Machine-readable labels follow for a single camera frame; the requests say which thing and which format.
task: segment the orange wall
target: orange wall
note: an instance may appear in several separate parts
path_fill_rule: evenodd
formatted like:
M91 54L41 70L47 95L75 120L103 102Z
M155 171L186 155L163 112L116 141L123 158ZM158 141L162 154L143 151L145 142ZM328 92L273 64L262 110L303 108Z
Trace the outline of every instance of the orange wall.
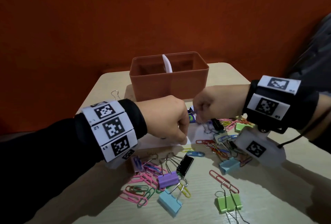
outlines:
M0 134L72 117L105 69L197 51L282 75L331 0L0 0Z

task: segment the wooden table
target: wooden table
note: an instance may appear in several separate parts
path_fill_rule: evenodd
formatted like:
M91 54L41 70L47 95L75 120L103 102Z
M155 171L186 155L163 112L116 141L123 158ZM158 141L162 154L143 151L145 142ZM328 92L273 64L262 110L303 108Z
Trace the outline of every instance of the wooden table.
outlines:
M209 64L207 86L216 84L248 84L240 73L227 63ZM118 90L121 98L134 100L129 72L106 73L100 77L82 107L112 99L111 91ZM271 133L269 137L281 143L298 133L288 129L283 135ZM173 151L183 156L181 146L139 150L141 156L157 152L160 157ZM188 175L191 198L183 195L183 206L172 218L158 203L154 194L148 205L138 209L133 203L118 198L122 186L129 180L130 164L109 170L104 162L96 164L58 197L49 201L28 223L229 223L214 204L214 193L220 184L209 176L209 170L219 172L219 160L202 145L193 145L204 151L206 157L195 158ZM283 167L271 169L252 161L225 177L240 190L243 218L251 224L265 223L331 223L331 156L310 144L307 139L285 146L287 161Z

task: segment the right hand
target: right hand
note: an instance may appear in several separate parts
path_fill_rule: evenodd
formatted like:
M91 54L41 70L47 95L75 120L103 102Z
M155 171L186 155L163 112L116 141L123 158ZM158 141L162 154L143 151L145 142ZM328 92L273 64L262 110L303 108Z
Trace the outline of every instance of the right hand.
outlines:
M249 84L208 86L193 99L197 121L212 118L234 118L242 114Z

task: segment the wristband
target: wristband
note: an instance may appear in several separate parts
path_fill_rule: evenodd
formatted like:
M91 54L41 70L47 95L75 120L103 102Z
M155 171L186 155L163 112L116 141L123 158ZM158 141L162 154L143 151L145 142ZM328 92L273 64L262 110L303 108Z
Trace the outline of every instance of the wristband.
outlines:
M253 80L243 109L247 120L278 133L288 127L303 129L315 111L318 93L300 82L270 76Z
M134 127L118 101L103 101L82 108L106 162L111 168L125 162L137 149Z

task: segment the black cable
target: black cable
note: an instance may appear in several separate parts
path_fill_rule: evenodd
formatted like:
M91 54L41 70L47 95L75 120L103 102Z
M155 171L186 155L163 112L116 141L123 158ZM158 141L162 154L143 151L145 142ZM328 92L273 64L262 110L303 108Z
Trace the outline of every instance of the black cable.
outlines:
M302 136L304 136L305 134L307 134L308 132L310 132L311 130L313 130L316 126L318 126L318 124L320 122L322 122L323 119L326 118L326 116L331 112L331 107L329 109L327 109L320 117L318 117L310 126L307 127L307 129L305 129L302 134L300 134L299 136L295 137L294 139L284 142L282 144L279 144L277 147L278 148L282 148L284 145L287 145L289 143L295 142L296 140L298 140L299 138L301 138Z

